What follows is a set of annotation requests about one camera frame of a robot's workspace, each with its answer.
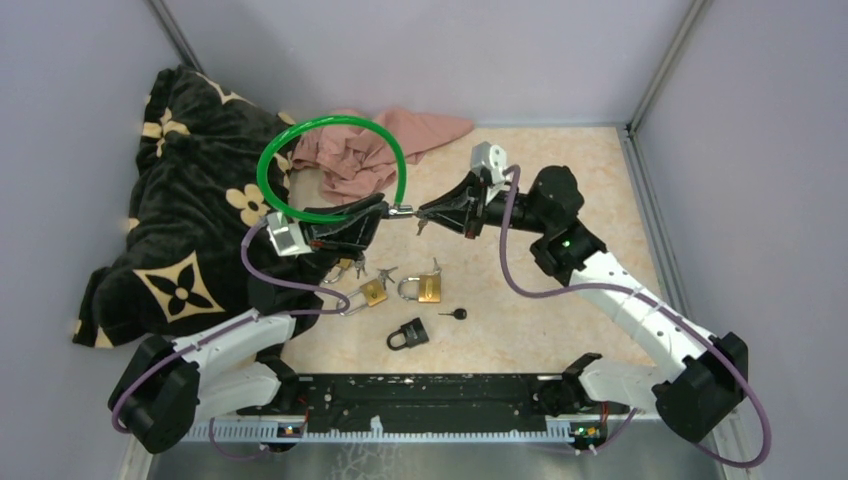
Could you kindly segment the green cable lock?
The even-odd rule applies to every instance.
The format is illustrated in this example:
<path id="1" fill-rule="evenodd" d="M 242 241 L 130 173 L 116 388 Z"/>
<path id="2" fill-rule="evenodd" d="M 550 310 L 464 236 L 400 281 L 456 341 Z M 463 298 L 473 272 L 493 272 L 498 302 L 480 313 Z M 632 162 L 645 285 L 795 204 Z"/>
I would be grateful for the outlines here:
<path id="1" fill-rule="evenodd" d="M 317 117 L 302 123 L 298 123 L 274 137 L 263 149 L 259 156 L 256 170 L 256 184 L 265 201 L 274 209 L 282 212 L 285 216 L 303 222 L 318 225 L 336 224 L 348 219 L 349 214 L 318 214 L 297 210 L 279 198 L 273 191 L 269 180 L 269 168 L 274 155 L 290 141 L 294 140 L 311 130 L 327 126 L 354 126 L 377 134 L 390 147 L 396 161 L 398 175 L 396 192 L 392 207 L 399 209 L 403 203 L 407 189 L 408 168 L 405 155 L 398 140 L 383 126 L 366 118 L 352 115 L 327 115 Z"/>

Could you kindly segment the cable lock keys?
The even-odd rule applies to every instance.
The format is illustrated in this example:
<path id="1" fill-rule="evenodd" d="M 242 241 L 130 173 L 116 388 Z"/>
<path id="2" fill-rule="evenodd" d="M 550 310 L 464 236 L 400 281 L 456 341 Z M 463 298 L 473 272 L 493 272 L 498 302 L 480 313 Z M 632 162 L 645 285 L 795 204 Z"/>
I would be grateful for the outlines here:
<path id="1" fill-rule="evenodd" d="M 418 222 L 417 222 L 417 230 L 416 230 L 416 235 L 417 235 L 417 236 L 421 236 L 421 235 L 422 235 L 423 230 L 426 228 L 426 226 L 428 225 L 428 223 L 429 223 L 429 220 L 428 220 L 428 219 L 426 219 L 426 218 L 421 218 L 421 219 L 419 219 L 419 220 L 418 220 Z"/>

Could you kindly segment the small silver key pair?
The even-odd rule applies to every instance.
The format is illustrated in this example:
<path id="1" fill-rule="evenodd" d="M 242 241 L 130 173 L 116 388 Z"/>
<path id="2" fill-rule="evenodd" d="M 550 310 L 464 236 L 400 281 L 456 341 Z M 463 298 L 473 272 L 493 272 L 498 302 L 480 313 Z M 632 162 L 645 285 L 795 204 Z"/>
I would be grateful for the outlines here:
<path id="1" fill-rule="evenodd" d="M 377 278 L 378 280 L 385 285 L 387 282 L 394 283 L 395 280 L 391 277 L 391 274 L 398 269 L 397 266 L 389 267 L 389 268 L 378 268 L 377 269 Z"/>

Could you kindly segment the small brass padlock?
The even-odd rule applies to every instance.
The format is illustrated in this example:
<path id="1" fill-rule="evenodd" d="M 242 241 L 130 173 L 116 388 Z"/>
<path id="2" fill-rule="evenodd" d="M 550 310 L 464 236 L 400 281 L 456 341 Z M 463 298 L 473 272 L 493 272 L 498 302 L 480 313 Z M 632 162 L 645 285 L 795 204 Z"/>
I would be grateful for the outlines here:
<path id="1" fill-rule="evenodd" d="M 339 282 L 347 271 L 354 265 L 354 261 L 348 258 L 340 259 L 330 270 L 328 275 L 322 280 L 323 284 L 335 284 Z"/>

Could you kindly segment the long-shackle brass padlock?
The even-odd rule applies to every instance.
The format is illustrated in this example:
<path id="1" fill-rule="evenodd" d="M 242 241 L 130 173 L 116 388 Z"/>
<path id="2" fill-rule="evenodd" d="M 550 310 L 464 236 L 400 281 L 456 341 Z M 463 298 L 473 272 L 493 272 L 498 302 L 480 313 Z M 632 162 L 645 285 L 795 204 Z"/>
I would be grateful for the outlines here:
<path id="1" fill-rule="evenodd" d="M 350 316 L 362 310 L 375 307 L 388 299 L 388 293 L 379 279 L 369 280 L 355 291 L 343 296 L 337 302 L 342 316 Z"/>

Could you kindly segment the large brass padlock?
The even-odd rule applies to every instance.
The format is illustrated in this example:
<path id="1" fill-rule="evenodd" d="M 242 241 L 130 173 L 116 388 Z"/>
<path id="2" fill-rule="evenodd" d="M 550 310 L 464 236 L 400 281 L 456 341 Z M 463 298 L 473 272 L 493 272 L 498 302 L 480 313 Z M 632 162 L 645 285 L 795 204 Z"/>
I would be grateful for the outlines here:
<path id="1" fill-rule="evenodd" d="M 406 301 L 435 304 L 442 301 L 440 274 L 423 274 L 407 277 L 398 283 L 398 296 Z"/>

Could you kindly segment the black-head key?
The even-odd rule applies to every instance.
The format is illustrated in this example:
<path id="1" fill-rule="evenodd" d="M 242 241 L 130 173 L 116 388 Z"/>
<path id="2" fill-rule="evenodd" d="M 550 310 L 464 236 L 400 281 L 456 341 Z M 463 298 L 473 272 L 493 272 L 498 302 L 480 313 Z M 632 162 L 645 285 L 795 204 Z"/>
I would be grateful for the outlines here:
<path id="1" fill-rule="evenodd" d="M 456 308 L 449 312 L 441 312 L 440 316 L 449 316 L 455 320 L 465 320 L 468 317 L 468 312 L 465 308 Z"/>

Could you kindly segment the black padlock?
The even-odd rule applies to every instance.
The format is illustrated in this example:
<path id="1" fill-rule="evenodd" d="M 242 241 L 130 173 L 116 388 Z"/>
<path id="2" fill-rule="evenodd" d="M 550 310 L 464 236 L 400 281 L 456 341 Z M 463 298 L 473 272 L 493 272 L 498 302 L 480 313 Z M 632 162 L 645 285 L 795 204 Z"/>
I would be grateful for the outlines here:
<path id="1" fill-rule="evenodd" d="M 429 335 L 420 318 L 414 318 L 401 325 L 386 338 L 386 345 L 392 351 L 414 348 L 430 341 Z"/>

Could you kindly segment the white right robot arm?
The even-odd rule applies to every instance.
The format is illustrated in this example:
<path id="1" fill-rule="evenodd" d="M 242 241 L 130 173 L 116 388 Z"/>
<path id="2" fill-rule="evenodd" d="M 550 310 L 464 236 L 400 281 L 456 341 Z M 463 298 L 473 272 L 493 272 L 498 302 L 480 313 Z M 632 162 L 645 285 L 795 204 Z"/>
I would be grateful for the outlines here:
<path id="1" fill-rule="evenodd" d="M 636 280 L 580 220 L 584 198 L 565 166 L 548 166 L 520 192 L 517 166 L 472 169 L 448 193 L 423 204 L 420 224 L 435 223 L 476 238 L 497 226 L 499 263 L 507 285 L 525 298 L 575 293 L 604 313 L 653 360 L 653 367 L 584 355 L 564 376 L 563 398 L 576 412 L 600 401 L 652 411 L 680 438 L 701 442 L 744 400 L 748 347 L 736 334 L 717 337 L 675 311 Z M 518 285 L 507 260 L 512 230 L 533 232 L 535 264 L 559 288 L 533 292 Z"/>

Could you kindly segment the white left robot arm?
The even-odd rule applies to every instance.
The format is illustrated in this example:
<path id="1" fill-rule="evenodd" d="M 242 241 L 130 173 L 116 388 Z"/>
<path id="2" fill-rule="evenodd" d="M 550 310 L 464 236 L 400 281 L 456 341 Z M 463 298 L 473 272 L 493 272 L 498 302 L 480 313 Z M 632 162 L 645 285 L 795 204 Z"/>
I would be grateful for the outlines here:
<path id="1" fill-rule="evenodd" d="M 375 194 L 298 218 L 266 215 L 240 243 L 248 309 L 194 334 L 144 340 L 108 400 L 113 428 L 156 454 L 221 415 L 292 411 L 300 399 L 297 376 L 273 348 L 326 314 L 348 313 L 350 300 L 323 286 L 324 276 L 341 259 L 363 260 L 382 221 L 413 211 Z"/>

